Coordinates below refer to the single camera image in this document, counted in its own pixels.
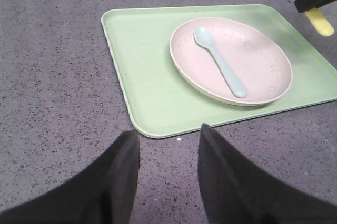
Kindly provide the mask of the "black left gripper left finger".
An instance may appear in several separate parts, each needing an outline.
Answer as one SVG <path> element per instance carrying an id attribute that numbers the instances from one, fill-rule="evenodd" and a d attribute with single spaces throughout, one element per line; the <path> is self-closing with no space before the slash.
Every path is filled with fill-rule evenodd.
<path id="1" fill-rule="evenodd" d="M 134 130 L 122 132 L 75 177 L 1 213 L 1 223 L 129 223 L 140 168 Z"/>

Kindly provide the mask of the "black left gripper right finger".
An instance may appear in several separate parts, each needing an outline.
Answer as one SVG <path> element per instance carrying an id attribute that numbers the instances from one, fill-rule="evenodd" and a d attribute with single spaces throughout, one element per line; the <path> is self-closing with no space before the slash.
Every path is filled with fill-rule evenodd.
<path id="1" fill-rule="evenodd" d="M 209 223 L 336 223 L 336 206 L 276 179 L 203 124 L 199 188 Z"/>

